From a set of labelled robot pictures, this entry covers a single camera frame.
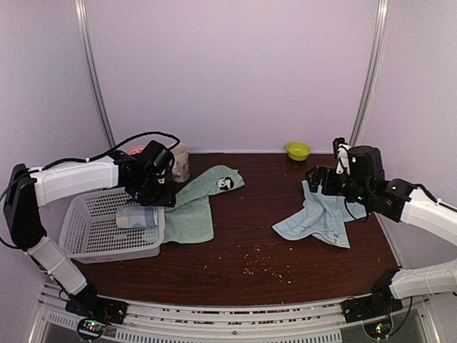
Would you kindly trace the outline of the light blue towel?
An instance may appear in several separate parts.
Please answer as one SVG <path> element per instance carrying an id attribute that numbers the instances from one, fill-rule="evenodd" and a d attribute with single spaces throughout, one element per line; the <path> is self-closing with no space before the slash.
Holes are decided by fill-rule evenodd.
<path id="1" fill-rule="evenodd" d="M 345 223 L 366 217 L 365 207 L 357 203 L 348 203 L 343 197 L 326 196 L 312 192 L 308 182 L 302 182 L 303 209 L 272 226 L 282 238 L 298 241 L 314 237 L 326 244 L 349 249 L 350 243 Z"/>

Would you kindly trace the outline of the green panda towel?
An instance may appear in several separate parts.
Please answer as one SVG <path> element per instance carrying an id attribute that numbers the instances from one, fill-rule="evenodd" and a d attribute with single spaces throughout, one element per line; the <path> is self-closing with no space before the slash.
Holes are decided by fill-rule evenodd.
<path id="1" fill-rule="evenodd" d="M 214 238 L 210 198 L 245 185 L 235 169 L 213 166 L 176 195 L 176 206 L 165 211 L 164 242 L 199 244 Z"/>

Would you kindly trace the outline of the white plastic basket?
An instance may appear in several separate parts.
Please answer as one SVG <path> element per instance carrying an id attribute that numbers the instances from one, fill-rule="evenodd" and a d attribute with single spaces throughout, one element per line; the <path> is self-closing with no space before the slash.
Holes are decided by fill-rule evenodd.
<path id="1" fill-rule="evenodd" d="M 152 227 L 119 228 L 119 209 L 135 207 L 121 188 L 74 197 L 66 211 L 59 247 L 83 264 L 155 257 L 164 241 L 165 215 L 155 207 L 158 224 Z"/>

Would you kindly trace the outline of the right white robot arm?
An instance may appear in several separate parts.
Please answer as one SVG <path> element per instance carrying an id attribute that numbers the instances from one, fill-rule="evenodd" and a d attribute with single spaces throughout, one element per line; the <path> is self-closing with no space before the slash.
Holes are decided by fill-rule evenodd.
<path id="1" fill-rule="evenodd" d="M 387 180 L 381 151 L 373 146 L 349 146 L 343 138 L 333 142 L 335 167 L 315 166 L 305 173 L 311 192 L 340 196 L 377 213 L 456 243 L 456 208 L 430 193 L 422 184 L 404 179 Z M 383 314 L 393 299 L 456 291 L 456 261 L 419 269 L 386 272 L 366 300 L 372 315 Z"/>

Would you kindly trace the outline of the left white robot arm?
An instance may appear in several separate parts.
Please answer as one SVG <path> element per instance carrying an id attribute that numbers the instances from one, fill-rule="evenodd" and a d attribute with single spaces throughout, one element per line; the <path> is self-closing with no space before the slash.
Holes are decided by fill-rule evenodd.
<path id="1" fill-rule="evenodd" d="M 81 270 L 48 235 L 41 223 L 40 208 L 70 196 L 99 189 L 122 188 L 141 206 L 173 207 L 176 191 L 169 174 L 173 164 L 169 153 L 150 157 L 116 151 L 93 161 L 66 161 L 35 169 L 17 164 L 1 195 L 3 213 L 11 237 L 9 248 L 28 254 L 67 293 L 87 317 L 103 309 Z"/>

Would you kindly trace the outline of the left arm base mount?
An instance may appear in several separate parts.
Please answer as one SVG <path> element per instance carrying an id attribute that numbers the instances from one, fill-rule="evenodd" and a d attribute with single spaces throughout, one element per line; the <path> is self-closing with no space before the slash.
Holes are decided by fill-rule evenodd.
<path id="1" fill-rule="evenodd" d="M 86 285 L 79 293 L 72 294 L 66 289 L 65 310 L 81 317 L 76 333 L 86 342 L 93 342 L 106 332 L 112 324 L 123 324 L 128 304 L 121 300 L 100 297 L 93 284 Z"/>

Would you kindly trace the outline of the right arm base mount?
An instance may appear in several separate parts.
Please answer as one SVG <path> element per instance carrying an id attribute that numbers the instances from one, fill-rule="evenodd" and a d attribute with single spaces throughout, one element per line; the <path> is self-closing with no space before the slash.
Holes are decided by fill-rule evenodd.
<path id="1" fill-rule="evenodd" d="M 348 297 L 341 308 L 347 324 L 360 322 L 368 337 L 381 341 L 395 332 L 392 314 L 403 309 L 403 302 L 381 289 L 363 297 Z"/>

